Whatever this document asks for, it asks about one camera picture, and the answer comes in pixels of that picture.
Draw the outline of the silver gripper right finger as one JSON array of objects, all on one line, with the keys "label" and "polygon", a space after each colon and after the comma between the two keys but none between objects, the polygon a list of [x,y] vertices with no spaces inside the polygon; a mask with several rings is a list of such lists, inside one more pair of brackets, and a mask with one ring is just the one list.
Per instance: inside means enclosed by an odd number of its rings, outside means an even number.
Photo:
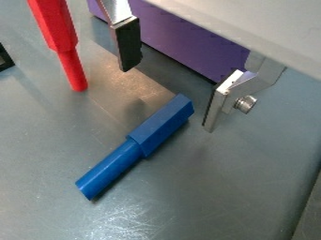
[{"label": "silver gripper right finger", "polygon": [[207,132],[214,131],[233,110],[243,114],[251,111],[257,102],[253,94],[275,84],[286,67],[261,53],[250,52],[245,69],[237,69],[213,90],[202,123]]}]

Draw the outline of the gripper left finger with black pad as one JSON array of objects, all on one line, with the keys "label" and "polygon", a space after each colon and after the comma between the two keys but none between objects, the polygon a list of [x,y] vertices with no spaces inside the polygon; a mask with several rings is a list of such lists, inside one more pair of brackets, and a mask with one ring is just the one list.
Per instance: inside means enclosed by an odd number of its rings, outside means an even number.
[{"label": "gripper left finger with black pad", "polygon": [[120,69],[127,72],[142,60],[140,22],[128,0],[95,0],[110,26]]}]

